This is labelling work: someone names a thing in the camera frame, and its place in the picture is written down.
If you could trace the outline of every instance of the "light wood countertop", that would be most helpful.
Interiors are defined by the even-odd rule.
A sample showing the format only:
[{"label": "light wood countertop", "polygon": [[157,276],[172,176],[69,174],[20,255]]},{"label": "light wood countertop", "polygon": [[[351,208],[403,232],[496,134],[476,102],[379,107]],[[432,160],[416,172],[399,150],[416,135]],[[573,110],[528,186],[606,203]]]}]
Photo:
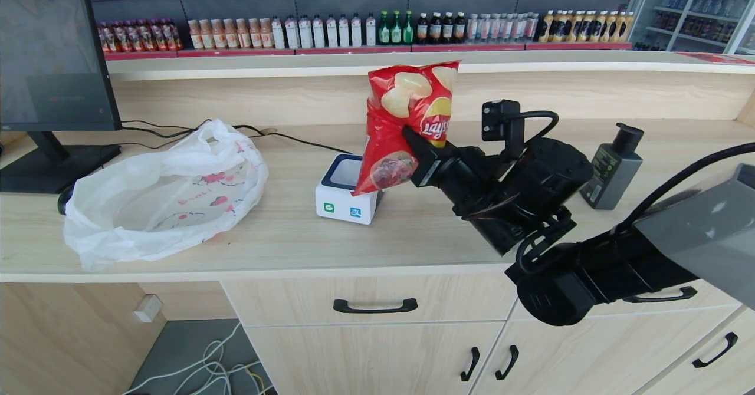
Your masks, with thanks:
[{"label": "light wood countertop", "polygon": [[[563,241],[575,241],[611,228],[664,180],[700,157],[755,139],[755,129],[735,121],[626,121],[645,130],[638,153],[645,162],[616,210],[597,212],[574,196],[567,205],[578,226]],[[542,121],[528,123],[528,135]],[[616,127],[609,120],[561,121],[551,136],[572,143],[590,158],[609,143]],[[280,127],[294,136],[359,151],[363,126]],[[103,144],[160,140],[135,131],[60,133],[64,143]],[[481,143],[477,123],[453,123],[449,137],[458,146],[480,145],[498,153],[502,143]],[[418,272],[503,271],[511,254],[500,257],[470,224],[456,218],[435,188],[410,183],[386,191],[372,226],[319,218],[314,189],[334,153],[280,137],[255,139],[270,167],[262,201],[231,231],[161,261],[119,263],[102,272],[84,272],[77,253],[62,237],[64,218],[57,196],[0,195],[0,281],[6,282],[172,282],[236,277],[417,274]],[[6,164],[32,147],[28,139],[3,153]],[[144,153],[124,147],[121,157]],[[709,167],[682,187],[726,164],[755,162],[740,156]]]},{"label": "light wood countertop", "polygon": [[[752,57],[741,56],[745,60]],[[648,71],[755,74],[755,65],[712,64],[658,51],[460,51],[438,53],[316,54],[181,57],[108,62],[113,81],[366,75],[391,64],[462,63],[459,73]]]}]

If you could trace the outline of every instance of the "gray floor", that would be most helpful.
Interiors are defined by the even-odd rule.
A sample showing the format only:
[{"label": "gray floor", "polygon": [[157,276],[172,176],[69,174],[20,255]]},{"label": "gray floor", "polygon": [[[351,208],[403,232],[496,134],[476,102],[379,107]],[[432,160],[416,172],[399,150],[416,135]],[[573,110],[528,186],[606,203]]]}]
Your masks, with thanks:
[{"label": "gray floor", "polygon": [[[191,363],[199,361],[202,353],[211,341],[215,339],[223,340],[227,338],[238,320],[196,320],[196,321],[170,321],[165,325],[160,336],[158,336],[152,350],[147,355],[142,364],[139,373],[137,373],[132,387],[136,387],[151,376],[158,374],[172,373],[178,371]],[[224,345],[225,352],[221,363],[229,370],[237,363],[252,363],[257,360],[249,339],[246,337],[243,328],[239,328],[235,335]],[[212,359],[218,359],[219,351],[213,355]],[[196,366],[177,376],[153,380],[133,394],[141,395],[172,395],[179,384],[191,374]],[[270,379],[262,365],[258,364],[251,367],[253,373],[259,374],[265,382],[265,387],[270,385]],[[207,371],[200,371],[195,374],[183,387],[180,394],[191,393],[202,387],[210,376]],[[238,371],[231,376],[231,385],[234,395],[251,394],[256,395],[254,384],[251,377],[243,371]],[[224,384],[216,382],[202,395],[224,395]],[[268,390],[265,395],[275,395],[275,390]]]}]

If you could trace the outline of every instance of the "drawer handle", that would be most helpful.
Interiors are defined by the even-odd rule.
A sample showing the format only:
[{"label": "drawer handle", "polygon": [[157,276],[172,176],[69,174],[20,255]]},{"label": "drawer handle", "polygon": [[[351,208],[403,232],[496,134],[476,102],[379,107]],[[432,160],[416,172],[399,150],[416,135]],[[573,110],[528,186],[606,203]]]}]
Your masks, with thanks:
[{"label": "drawer handle", "polygon": [[666,298],[640,298],[639,296],[627,296],[626,298],[623,298],[622,300],[625,302],[629,302],[630,304],[684,301],[685,299],[690,299],[691,297],[695,296],[698,293],[698,291],[696,291],[695,288],[693,287],[681,287],[679,288],[679,290],[682,292],[682,295],[668,296]]},{"label": "drawer handle", "polygon": [[504,380],[506,378],[506,376],[509,376],[509,371],[511,371],[511,369],[514,366],[514,364],[518,360],[517,345],[511,345],[509,347],[509,350],[511,352],[511,360],[509,360],[509,365],[507,365],[506,371],[504,371],[503,373],[501,373],[501,370],[496,371],[496,373],[495,373],[495,379],[496,380]]},{"label": "drawer handle", "polygon": [[333,309],[343,314],[393,314],[394,312],[409,312],[417,309],[417,300],[407,298],[398,308],[388,308],[384,310],[357,310],[349,307],[349,302],[345,299],[336,299],[333,301]]},{"label": "drawer handle", "polygon": [[739,340],[739,337],[736,336],[734,331],[729,331],[729,333],[726,333],[726,336],[724,336],[724,338],[726,339],[726,347],[721,352],[719,352],[718,355],[713,357],[713,359],[708,361],[707,363],[704,361],[701,361],[698,358],[695,361],[692,361],[692,365],[695,366],[695,368],[703,368],[703,367],[707,367],[711,365],[712,363],[715,362],[715,360],[718,360],[719,358],[721,358],[723,354],[726,354],[728,350],[732,349],[734,345],[737,343],[737,341]]},{"label": "drawer handle", "polygon": [[469,381],[472,377],[472,372],[474,371],[474,368],[477,367],[477,362],[480,360],[480,350],[477,349],[477,347],[472,347],[472,364],[470,365],[470,370],[464,373],[461,372],[461,381]]}]

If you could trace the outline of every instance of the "plastic bag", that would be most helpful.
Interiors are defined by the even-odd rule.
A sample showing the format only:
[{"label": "plastic bag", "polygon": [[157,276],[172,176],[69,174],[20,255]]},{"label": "plastic bag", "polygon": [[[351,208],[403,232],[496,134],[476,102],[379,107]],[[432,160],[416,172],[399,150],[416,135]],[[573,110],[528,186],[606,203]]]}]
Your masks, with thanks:
[{"label": "plastic bag", "polygon": [[267,175],[248,137],[210,121],[168,150],[76,181],[65,244],[87,271],[165,258],[233,228],[259,202]]},{"label": "plastic bag", "polygon": [[354,196],[408,181],[417,167],[401,129],[406,124],[437,147],[445,145],[459,61],[426,67],[395,65],[370,72],[367,147]]}]

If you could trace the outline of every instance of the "green glass bottle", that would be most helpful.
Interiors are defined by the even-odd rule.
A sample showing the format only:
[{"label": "green glass bottle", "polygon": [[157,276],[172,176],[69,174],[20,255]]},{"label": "green glass bottle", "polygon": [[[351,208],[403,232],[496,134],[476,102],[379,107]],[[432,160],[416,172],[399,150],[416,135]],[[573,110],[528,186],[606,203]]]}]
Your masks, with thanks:
[{"label": "green glass bottle", "polygon": [[415,30],[412,28],[412,11],[406,11],[406,26],[404,27],[404,44],[410,45],[415,40]]},{"label": "green glass bottle", "polygon": [[394,45],[401,44],[401,22],[399,21],[399,15],[401,12],[393,11],[393,28],[390,29],[390,42]]},{"label": "green glass bottle", "polygon": [[380,30],[377,31],[377,40],[381,45],[390,44],[390,30],[388,29],[388,11],[380,12]]}]

